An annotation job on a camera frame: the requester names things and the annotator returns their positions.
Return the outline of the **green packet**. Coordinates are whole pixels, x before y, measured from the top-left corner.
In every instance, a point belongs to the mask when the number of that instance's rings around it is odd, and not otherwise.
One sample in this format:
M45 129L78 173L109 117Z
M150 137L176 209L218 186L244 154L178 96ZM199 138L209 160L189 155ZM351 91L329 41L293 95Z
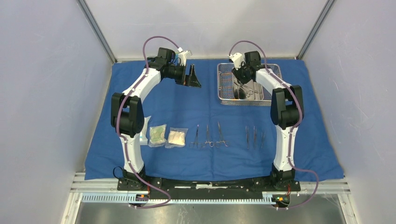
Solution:
M149 129L149 147L160 147L166 143L165 132L166 124L160 126L152 126Z

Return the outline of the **steel surgical scissors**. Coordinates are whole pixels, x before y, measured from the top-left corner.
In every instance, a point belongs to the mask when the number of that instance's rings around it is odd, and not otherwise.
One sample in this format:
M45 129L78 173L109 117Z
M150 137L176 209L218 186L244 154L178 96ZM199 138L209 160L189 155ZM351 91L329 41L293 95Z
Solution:
M243 90L243 92L244 92L244 94L245 94L245 96L247 98L252 96L252 95L254 95L254 94L259 94L260 93L260 90L256 90L255 89L255 85L254 84L252 84L252 85L241 84L239 86L239 88Z

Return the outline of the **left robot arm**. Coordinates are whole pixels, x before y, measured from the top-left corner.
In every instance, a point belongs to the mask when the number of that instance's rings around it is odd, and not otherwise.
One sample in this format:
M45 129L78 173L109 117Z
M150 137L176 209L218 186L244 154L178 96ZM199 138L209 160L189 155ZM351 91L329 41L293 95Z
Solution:
M175 52L160 47L157 56L147 59L137 80L122 93L116 92L111 97L111 126L121 140L125 161L122 179L129 181L135 190L141 190L147 184L140 144L145 118L142 103L165 78L173 79L179 85L200 88L193 64L186 73L186 62L191 55L189 50L178 48Z

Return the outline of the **steel tweezers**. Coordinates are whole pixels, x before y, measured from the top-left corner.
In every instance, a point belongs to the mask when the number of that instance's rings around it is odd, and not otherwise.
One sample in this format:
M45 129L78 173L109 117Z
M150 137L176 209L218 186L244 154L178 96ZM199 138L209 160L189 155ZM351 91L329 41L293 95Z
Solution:
M262 131L262 133L261 133L261 144L260 144L260 148L263 148L264 140L265 140L265 132Z
M249 150L249 126L245 127L245 131L246 131L246 142L247 142L247 150Z

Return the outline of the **white blue labelled packet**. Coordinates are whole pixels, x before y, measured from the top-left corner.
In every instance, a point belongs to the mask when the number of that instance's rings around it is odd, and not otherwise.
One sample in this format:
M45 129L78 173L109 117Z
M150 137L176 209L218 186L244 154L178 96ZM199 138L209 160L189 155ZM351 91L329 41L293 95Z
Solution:
M142 131L140 132L140 145L146 146L148 145L147 131L148 131L148 123L150 121L151 116L144 118L144 125Z

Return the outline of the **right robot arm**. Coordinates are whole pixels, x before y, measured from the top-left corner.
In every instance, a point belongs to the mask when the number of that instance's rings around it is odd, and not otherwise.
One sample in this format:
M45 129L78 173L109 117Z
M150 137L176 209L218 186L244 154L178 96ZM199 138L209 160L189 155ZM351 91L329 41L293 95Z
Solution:
M295 177L294 145L299 124L304 117L302 88L291 85L261 62L258 51L230 54L232 73L241 84L253 80L271 93L270 117L276 127L276 155L269 175L275 190L284 189Z

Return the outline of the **thin steel instrument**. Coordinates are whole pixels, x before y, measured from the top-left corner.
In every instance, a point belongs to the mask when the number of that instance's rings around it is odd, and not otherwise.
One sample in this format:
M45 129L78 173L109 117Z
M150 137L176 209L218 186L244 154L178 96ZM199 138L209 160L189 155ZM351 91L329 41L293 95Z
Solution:
M257 129L256 126L254 126L254 149L256 148L256 141L257 141Z

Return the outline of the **wire mesh instrument basket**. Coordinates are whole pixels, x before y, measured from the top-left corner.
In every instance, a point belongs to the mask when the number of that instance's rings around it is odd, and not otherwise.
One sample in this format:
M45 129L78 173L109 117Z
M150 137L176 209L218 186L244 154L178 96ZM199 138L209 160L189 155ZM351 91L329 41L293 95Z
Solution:
M247 105L247 106L270 106L271 93L263 86L263 100L241 100L233 96L233 63L219 63L217 66L218 98L222 105Z

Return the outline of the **surgical scissors forceps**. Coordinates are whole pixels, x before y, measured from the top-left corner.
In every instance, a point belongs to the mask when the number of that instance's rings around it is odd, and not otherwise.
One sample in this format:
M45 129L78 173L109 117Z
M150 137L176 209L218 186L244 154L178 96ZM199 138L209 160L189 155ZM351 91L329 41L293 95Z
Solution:
M210 140L210 131L209 131L209 125L206 125L206 138L205 142L201 144L201 147L214 147L214 142Z

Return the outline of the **blue surgical drape cloth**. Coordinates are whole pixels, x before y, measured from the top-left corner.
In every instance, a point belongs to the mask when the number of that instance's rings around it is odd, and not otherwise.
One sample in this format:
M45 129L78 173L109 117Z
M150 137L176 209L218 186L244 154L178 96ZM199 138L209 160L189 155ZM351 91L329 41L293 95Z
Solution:
M177 85L164 79L143 101L149 126L188 128L186 142L206 138L209 125L212 141L219 139L220 122L229 147L141 147L146 174L176 180L225 181L270 174L276 154L276 129L267 106L222 105L217 95L217 66L220 60L191 60L201 88ZM270 59L280 67L283 80L302 87L304 119L295 140L294 164L298 181L342 179L344 171L326 133L323 117L305 63L301 60ZM117 63L112 67L108 94L85 160L85 178L102 179L120 175L124 165L121 141L111 126L111 96L128 88L142 73L143 61ZM245 127L249 126L249 150ZM254 149L254 126L257 129ZM261 133L265 132L263 148Z

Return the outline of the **beige gauze packet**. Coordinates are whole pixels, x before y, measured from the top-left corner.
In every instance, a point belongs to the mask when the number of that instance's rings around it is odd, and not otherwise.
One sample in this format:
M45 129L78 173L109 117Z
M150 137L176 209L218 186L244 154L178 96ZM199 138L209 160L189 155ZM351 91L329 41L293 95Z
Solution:
M188 128L170 128L168 140L165 148L184 147L186 145L185 138Z

